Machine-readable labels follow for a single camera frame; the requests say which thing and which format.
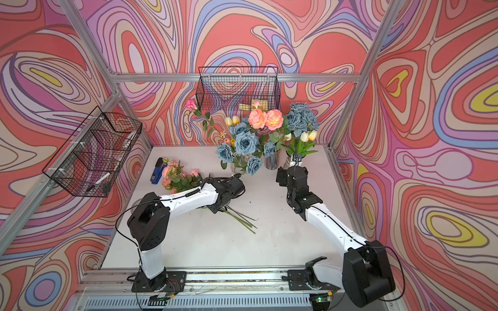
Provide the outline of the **light pink rose stem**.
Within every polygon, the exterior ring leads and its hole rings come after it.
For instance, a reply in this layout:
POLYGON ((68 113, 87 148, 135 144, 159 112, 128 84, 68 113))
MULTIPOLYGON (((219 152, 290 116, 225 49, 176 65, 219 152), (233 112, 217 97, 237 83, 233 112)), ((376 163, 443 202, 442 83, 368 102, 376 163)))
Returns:
POLYGON ((192 170, 192 171, 189 173, 189 175, 190 175, 191 177, 196 177, 196 178, 197 178, 197 177, 200 177, 200 172, 198 171, 198 169, 194 169, 194 170, 192 170))

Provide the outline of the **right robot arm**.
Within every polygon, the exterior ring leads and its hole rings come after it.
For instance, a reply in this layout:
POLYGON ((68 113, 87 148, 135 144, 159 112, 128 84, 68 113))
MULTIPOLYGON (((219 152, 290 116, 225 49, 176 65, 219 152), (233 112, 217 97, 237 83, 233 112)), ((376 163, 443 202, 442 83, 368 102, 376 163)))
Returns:
POLYGON ((278 169, 276 181, 286 187, 291 209, 331 242, 342 255, 342 262, 336 265, 321 256, 308 261, 301 270, 288 271, 282 279, 289 283, 290 290, 341 288, 357 307, 394 292, 396 283, 386 247, 379 241, 367 241, 334 216, 310 191, 307 177, 301 155, 293 154, 288 168, 278 169))

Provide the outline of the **pink rose bunch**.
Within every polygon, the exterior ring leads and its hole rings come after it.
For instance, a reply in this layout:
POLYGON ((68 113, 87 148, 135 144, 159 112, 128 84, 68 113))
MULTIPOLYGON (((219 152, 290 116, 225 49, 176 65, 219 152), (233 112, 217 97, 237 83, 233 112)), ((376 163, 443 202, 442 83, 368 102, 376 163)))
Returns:
POLYGON ((268 128, 271 131, 280 129, 283 126, 284 117, 280 110, 252 110, 248 115, 248 122, 255 129, 268 128))
POLYGON ((191 177, 189 173, 179 161, 170 161, 162 172, 162 186, 172 193, 181 193, 198 187, 202 176, 191 177))

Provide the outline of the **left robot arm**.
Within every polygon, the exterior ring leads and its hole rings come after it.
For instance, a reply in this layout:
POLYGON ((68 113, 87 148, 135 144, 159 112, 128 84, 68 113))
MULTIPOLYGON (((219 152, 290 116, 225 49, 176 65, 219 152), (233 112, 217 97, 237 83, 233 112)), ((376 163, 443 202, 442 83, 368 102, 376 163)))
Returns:
POLYGON ((176 295, 184 291, 187 272, 168 271, 163 264, 162 247, 169 222, 199 208, 213 214, 245 192, 241 175, 205 178, 198 187, 181 193, 158 196, 146 194, 127 221, 132 238, 137 243, 140 269, 130 281, 134 293, 167 292, 176 295))

